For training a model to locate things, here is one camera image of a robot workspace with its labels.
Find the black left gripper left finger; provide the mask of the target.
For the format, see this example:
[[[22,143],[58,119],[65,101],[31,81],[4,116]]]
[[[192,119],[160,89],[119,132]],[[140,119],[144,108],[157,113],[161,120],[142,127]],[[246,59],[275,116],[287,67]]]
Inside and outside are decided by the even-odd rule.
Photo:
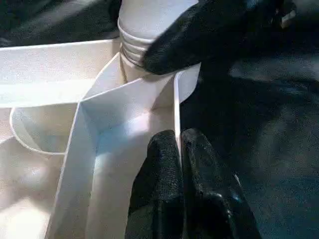
[[[155,134],[134,179],[125,238],[180,239],[184,200],[179,151],[173,130]]]

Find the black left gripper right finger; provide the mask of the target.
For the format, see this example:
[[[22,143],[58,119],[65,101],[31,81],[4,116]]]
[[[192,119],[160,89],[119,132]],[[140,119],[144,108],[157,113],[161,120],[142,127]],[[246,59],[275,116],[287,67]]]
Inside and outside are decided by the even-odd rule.
[[[181,146],[188,238],[261,238],[239,181],[207,137],[189,128]]]

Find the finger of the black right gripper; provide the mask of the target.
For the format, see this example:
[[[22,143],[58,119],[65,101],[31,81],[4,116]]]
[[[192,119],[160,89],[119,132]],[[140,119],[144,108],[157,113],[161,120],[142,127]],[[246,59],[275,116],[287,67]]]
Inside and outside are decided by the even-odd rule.
[[[233,61],[264,46],[296,14],[292,0],[201,0],[147,49],[144,68],[163,75],[203,61]]]

